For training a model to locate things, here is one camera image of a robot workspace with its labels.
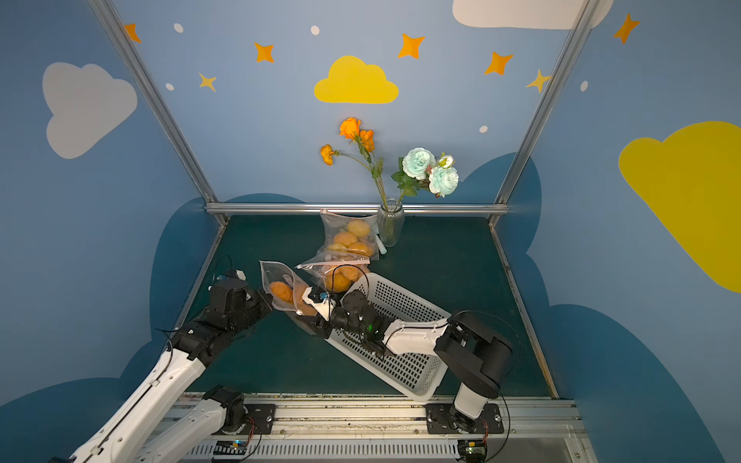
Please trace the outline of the orange potato edge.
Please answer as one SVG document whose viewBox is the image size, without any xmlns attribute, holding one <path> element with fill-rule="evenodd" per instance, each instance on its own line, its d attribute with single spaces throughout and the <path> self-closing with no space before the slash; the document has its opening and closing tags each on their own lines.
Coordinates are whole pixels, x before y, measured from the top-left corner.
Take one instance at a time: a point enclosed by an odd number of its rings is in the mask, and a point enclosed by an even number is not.
<svg viewBox="0 0 741 463">
<path fill-rule="evenodd" d="M 339 272 L 351 282 L 357 282 L 363 276 L 362 269 L 352 265 L 341 266 Z"/>
</svg>

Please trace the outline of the spare clear zipper bag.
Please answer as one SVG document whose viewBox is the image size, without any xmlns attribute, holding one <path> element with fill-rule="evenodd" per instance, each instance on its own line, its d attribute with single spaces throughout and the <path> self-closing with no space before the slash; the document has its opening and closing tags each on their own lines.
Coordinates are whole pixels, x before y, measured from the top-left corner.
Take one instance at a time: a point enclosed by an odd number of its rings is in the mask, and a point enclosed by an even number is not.
<svg viewBox="0 0 741 463">
<path fill-rule="evenodd" d="M 344 293 L 355 283 L 365 279 L 368 273 L 368 258 L 353 256 L 320 256 L 299 264 L 296 269 L 311 275 L 314 283 L 331 293 Z"/>
</svg>

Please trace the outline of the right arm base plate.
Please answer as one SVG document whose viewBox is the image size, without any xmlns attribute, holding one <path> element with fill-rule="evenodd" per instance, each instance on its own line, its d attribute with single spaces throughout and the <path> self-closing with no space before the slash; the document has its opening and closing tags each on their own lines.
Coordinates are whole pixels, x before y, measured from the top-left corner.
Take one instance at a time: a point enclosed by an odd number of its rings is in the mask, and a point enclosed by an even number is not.
<svg viewBox="0 0 741 463">
<path fill-rule="evenodd" d="M 496 403 L 484 405 L 482 413 L 472 419 L 459 412 L 451 402 L 429 403 L 424 406 L 429 434 L 504 434 L 505 423 Z"/>
</svg>

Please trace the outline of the yellow green potato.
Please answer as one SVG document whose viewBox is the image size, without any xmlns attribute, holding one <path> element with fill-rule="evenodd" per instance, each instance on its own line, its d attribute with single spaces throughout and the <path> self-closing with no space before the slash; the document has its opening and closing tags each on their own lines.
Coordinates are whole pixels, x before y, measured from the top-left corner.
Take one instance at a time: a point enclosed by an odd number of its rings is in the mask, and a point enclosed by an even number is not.
<svg viewBox="0 0 741 463">
<path fill-rule="evenodd" d="M 358 238 L 367 237 L 371 233 L 371 226 L 364 220 L 352 220 L 347 224 L 347 231 Z"/>
</svg>

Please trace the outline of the large orange potato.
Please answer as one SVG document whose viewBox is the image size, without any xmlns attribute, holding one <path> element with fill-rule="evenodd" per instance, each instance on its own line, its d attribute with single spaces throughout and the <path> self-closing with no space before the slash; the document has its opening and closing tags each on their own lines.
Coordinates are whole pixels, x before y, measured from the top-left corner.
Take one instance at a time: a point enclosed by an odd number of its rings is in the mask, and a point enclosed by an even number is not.
<svg viewBox="0 0 741 463">
<path fill-rule="evenodd" d="M 333 243 L 342 245 L 343 247 L 349 247 L 358 241 L 359 238 L 349 231 L 341 231 L 341 233 L 337 233 L 337 235 L 333 237 Z"/>
</svg>

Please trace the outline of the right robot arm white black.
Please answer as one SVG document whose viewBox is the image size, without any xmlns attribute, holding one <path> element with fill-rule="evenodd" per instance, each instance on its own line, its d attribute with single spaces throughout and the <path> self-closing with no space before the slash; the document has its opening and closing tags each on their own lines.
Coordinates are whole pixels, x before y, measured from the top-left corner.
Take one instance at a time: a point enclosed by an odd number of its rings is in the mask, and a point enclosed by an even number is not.
<svg viewBox="0 0 741 463">
<path fill-rule="evenodd" d="M 339 299 L 322 287 L 308 287 L 301 300 L 316 311 L 322 329 L 349 335 L 374 357 L 439 358 L 460 381 L 451 412 L 459 422 L 478 420 L 486 403 L 500 395 L 513 348 L 469 312 L 432 322 L 392 320 L 382 316 L 359 289 Z"/>
</svg>

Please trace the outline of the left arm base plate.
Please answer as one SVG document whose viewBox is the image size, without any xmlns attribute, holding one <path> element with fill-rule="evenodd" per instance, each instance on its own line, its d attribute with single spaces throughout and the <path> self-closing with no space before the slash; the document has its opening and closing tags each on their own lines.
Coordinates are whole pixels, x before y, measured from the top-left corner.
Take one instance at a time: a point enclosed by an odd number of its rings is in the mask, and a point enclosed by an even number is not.
<svg viewBox="0 0 741 463">
<path fill-rule="evenodd" d="M 272 434 L 275 424 L 276 404 L 243 403 L 241 405 L 221 406 L 226 415 L 214 430 L 214 435 L 247 435 L 251 432 L 264 435 Z"/>
</svg>

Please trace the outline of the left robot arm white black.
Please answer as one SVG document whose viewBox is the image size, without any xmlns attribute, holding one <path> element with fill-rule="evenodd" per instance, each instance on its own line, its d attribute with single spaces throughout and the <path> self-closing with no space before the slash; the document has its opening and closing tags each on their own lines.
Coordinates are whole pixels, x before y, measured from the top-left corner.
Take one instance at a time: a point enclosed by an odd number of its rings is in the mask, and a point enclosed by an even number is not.
<svg viewBox="0 0 741 463">
<path fill-rule="evenodd" d="M 273 298 L 237 276 L 210 287 L 208 306 L 169 339 L 125 403 L 67 462 L 178 462 L 225 426 L 247 423 L 243 394 L 218 387 L 156 438 L 150 436 L 183 392 L 235 341 L 272 311 Z"/>
</svg>

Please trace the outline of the clear zipper bag pink zipper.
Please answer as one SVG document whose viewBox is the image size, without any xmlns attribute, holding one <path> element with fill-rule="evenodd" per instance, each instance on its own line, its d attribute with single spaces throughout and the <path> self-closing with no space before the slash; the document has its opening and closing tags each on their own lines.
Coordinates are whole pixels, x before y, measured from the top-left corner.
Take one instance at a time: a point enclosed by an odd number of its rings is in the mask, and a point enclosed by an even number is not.
<svg viewBox="0 0 741 463">
<path fill-rule="evenodd" d="M 358 255 L 370 260 L 379 258 L 375 215 L 351 217 L 322 210 L 320 218 L 325 233 L 324 250 Z"/>
</svg>

